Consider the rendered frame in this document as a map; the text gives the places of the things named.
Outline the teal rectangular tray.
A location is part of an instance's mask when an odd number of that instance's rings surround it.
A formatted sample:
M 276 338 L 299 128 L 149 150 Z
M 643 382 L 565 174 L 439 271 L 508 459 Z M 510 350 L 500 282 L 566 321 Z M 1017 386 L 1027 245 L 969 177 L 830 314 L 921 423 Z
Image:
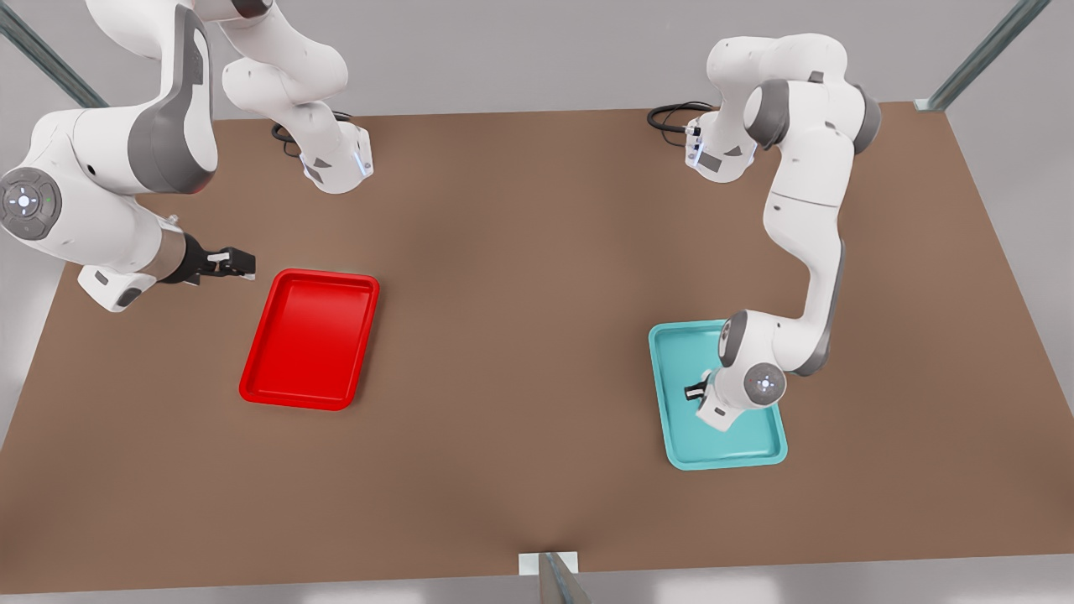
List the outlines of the teal rectangular tray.
M 748 409 L 727 431 L 706 425 L 687 400 L 686 387 L 720 364 L 722 320 L 658 323 L 649 330 L 661 431 L 669 462 L 682 471 L 742 469 L 779 464 L 789 445 L 778 406 Z

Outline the red rectangular tray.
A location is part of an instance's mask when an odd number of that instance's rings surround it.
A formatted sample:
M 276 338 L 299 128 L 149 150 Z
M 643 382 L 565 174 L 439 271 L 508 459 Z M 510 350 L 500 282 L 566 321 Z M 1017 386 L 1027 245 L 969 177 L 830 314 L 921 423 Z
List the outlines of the red rectangular tray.
M 300 409 L 352 404 L 380 283 L 357 273 L 286 268 L 268 290 L 238 392 Z

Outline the silver frame post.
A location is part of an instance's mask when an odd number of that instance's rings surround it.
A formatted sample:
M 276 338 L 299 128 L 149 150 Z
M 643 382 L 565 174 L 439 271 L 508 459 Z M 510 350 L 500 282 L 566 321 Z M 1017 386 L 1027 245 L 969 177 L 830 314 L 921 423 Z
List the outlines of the silver frame post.
M 536 575 L 541 604 L 593 604 L 578 580 L 578 553 L 520 553 L 519 575 Z
M 78 107 L 108 107 L 108 104 L 87 81 L 83 80 L 72 66 L 68 64 L 56 51 L 50 49 L 34 28 L 24 21 L 5 0 L 0 0 L 0 34 L 16 51 L 20 51 L 31 64 L 53 81 Z
M 995 60 L 1008 48 L 1010 43 L 1024 32 L 1051 4 L 1053 0 L 1018 0 L 1004 18 L 967 55 L 964 61 L 940 84 L 928 98 L 915 99 L 914 107 L 920 113 L 944 113 Z

